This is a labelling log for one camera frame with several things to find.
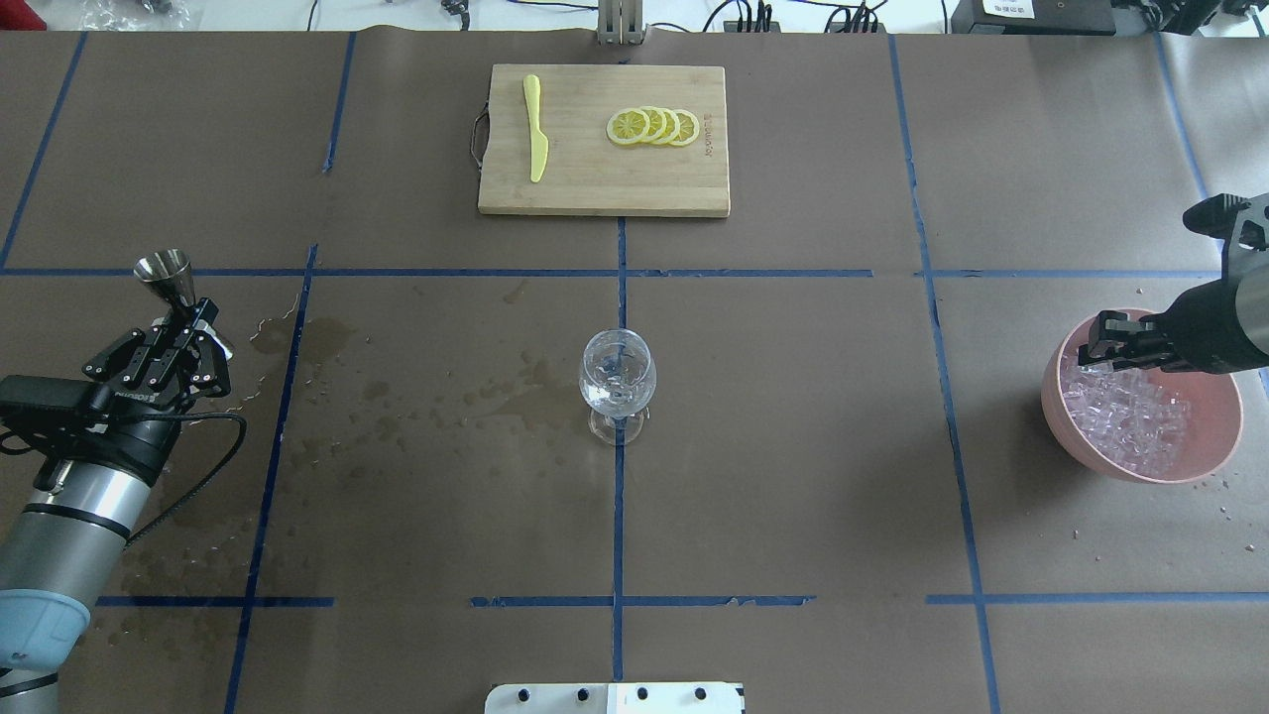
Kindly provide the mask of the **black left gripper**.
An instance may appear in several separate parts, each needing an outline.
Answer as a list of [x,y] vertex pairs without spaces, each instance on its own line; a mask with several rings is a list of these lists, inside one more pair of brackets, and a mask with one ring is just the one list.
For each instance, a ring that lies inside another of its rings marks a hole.
[[81,379],[6,375],[4,455],[38,451],[47,462],[164,465],[195,402],[232,391],[235,347],[216,328],[218,316],[218,304],[201,298],[193,330],[203,337],[190,339],[181,315],[131,328],[91,356]]

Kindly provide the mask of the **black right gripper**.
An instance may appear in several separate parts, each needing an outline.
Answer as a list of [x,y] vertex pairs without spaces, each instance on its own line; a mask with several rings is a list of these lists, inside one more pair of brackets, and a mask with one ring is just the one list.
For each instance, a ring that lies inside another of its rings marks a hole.
[[1184,290],[1167,309],[1143,317],[1098,312],[1088,344],[1076,351],[1079,370],[1244,372],[1245,331],[1236,307],[1240,284],[1239,279],[1207,282]]

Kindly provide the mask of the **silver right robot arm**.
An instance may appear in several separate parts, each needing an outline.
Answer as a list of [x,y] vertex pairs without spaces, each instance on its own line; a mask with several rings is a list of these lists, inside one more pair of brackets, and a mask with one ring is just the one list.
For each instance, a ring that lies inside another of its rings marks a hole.
[[1103,309],[1076,353],[1082,369],[1225,375],[1268,365],[1266,270],[1184,290],[1162,312]]

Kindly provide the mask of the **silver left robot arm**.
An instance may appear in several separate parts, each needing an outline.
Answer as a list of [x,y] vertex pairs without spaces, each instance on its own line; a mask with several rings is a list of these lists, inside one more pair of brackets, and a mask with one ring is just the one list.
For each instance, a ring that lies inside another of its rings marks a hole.
[[41,453],[3,539],[3,710],[58,711],[58,670],[86,632],[195,402],[228,394],[214,301],[174,298],[150,328],[91,356],[81,379],[3,379],[3,451]]

